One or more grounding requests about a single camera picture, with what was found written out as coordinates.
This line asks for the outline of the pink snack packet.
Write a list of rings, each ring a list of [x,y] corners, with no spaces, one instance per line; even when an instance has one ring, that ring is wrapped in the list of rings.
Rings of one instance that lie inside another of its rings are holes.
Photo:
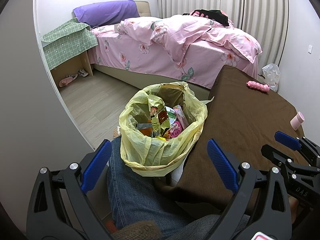
[[[189,122],[180,105],[171,108],[169,113],[175,116],[174,118],[169,118],[170,137],[176,138],[189,126]]]

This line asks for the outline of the yellow trash bag bin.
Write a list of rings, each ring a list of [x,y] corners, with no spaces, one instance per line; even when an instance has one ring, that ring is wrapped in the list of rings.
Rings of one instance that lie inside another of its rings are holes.
[[[169,111],[180,105],[189,126],[176,138],[170,137]],[[149,85],[139,90],[119,117],[120,157],[140,176],[163,177],[183,163],[198,141],[207,118],[207,106],[186,82]],[[138,128],[151,127],[153,136]]]

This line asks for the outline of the clear plastic bag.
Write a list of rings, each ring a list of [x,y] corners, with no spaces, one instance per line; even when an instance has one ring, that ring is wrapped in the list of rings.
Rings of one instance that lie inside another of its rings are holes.
[[[264,76],[264,83],[267,84],[270,90],[277,92],[278,91],[278,84],[280,81],[280,70],[279,67],[274,64],[268,64],[262,68],[263,76]]]

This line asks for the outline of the purple pillow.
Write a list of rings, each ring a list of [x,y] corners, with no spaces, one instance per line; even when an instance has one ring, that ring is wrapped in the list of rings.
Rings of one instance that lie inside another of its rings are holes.
[[[92,28],[117,24],[127,18],[140,17],[133,0],[92,3],[73,9],[77,20]]]

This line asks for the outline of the person's jeans leg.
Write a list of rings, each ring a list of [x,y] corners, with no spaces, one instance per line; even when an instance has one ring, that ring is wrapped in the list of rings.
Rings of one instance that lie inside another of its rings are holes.
[[[112,141],[107,191],[116,232],[114,239],[203,239],[220,218],[208,215],[187,223],[165,211],[153,179],[142,177],[120,157],[121,138]]]

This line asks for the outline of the wooden nightstand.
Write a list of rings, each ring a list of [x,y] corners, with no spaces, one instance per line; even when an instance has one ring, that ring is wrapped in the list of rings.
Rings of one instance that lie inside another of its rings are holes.
[[[90,76],[93,76],[87,51],[84,51],[83,53],[65,61],[56,68],[52,69],[50,72],[55,84],[59,86],[59,82],[68,74],[76,74],[81,69],[84,69]]]

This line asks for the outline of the orange plastic bag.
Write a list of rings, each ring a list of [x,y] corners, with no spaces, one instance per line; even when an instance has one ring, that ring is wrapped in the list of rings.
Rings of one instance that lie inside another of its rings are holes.
[[[138,128],[138,130],[145,136],[148,136],[148,137],[153,136],[153,131],[151,127]]]

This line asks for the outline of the white sneaker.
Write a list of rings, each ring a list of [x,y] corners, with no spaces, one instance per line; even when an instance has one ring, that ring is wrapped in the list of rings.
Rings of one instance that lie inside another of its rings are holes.
[[[78,75],[81,77],[87,77],[87,76],[89,76],[89,73],[86,72],[84,69],[80,69],[80,70],[78,70]]]

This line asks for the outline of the pink floral duvet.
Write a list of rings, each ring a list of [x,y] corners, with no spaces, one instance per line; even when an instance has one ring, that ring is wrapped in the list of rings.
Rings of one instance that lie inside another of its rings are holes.
[[[232,50],[250,63],[255,63],[263,52],[260,43],[241,29],[233,25],[225,27],[215,20],[198,16],[128,18],[117,24],[116,30],[144,45],[163,46],[176,64],[182,62],[189,46],[198,39]]]

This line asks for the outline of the pink caterpillar toy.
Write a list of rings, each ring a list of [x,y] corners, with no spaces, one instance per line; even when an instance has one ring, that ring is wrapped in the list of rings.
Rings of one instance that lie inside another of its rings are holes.
[[[259,82],[248,81],[248,82],[246,82],[246,85],[250,89],[259,90],[259,91],[264,92],[264,93],[268,93],[270,91],[270,88],[269,88],[268,85],[264,85],[264,84],[259,83]]]

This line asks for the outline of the white wall switch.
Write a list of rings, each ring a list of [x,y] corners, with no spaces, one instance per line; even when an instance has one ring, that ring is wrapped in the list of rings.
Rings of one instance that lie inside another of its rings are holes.
[[[309,53],[309,54],[312,54],[312,48],[313,48],[313,46],[312,46],[312,45],[309,45],[309,47],[308,47],[308,53]]]

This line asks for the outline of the bed with pink sheet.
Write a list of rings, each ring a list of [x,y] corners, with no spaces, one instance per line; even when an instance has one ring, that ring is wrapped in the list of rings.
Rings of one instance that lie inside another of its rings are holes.
[[[98,45],[88,51],[91,64],[168,77],[205,89],[213,87],[223,66],[235,67],[250,77],[257,77],[259,55],[255,63],[250,63],[232,50],[198,39],[189,46],[182,62],[176,64],[163,46],[144,45],[129,35],[118,33],[116,25],[92,29]]]

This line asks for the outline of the pink cup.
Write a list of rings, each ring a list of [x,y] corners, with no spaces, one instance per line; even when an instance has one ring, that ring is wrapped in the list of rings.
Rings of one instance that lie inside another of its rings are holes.
[[[302,112],[298,111],[297,114],[291,119],[290,125],[296,131],[305,121],[304,115]]]

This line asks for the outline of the black pink clothing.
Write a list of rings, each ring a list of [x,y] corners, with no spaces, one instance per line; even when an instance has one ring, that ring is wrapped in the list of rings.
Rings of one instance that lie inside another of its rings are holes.
[[[227,14],[221,10],[205,10],[205,9],[196,9],[190,13],[184,13],[183,15],[191,15],[197,17],[208,18],[218,22],[219,24],[223,25],[224,27],[229,26],[229,18]]]

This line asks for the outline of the brown table cloth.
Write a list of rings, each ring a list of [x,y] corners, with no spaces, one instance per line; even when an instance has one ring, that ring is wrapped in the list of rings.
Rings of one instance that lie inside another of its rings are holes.
[[[271,145],[306,165],[306,160],[274,139],[277,131],[292,137],[302,137],[301,128],[293,130],[290,120],[296,109],[275,92],[262,93],[250,89],[249,76],[235,67],[224,66],[212,90],[211,103],[202,134],[189,153],[181,178],[176,186],[161,186],[164,208],[195,220],[209,214],[220,214],[231,200],[232,192],[225,188],[207,154],[207,142],[214,139],[226,152],[240,162],[248,162],[259,170],[269,170],[272,163],[260,152]]]

